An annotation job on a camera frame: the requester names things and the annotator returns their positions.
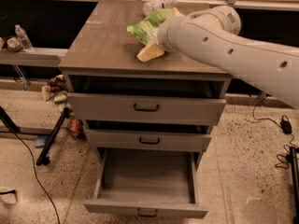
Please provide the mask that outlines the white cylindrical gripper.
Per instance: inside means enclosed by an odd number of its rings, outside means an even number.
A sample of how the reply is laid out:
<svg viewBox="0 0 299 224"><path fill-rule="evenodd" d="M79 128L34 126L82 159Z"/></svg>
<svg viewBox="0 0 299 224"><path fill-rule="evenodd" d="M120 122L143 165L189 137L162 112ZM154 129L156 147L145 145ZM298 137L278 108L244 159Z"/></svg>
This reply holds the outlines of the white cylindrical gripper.
<svg viewBox="0 0 299 224"><path fill-rule="evenodd" d="M137 54L141 62L147 62L164 55L164 50L168 52L188 51L190 33L187 31L188 16L183 16L179 10L172 8L171 15L162 23L158 31L158 44L156 40L151 40Z"/></svg>

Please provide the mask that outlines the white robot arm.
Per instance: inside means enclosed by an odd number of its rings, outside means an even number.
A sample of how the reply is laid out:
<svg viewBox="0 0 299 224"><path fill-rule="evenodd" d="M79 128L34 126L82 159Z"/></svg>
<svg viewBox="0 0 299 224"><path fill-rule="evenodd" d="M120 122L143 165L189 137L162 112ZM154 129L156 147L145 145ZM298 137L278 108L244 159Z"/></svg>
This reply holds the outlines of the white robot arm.
<svg viewBox="0 0 299 224"><path fill-rule="evenodd" d="M172 15L158 28L168 52L215 66L251 86L299 108L299 48L239 35L241 20L228 6Z"/></svg>

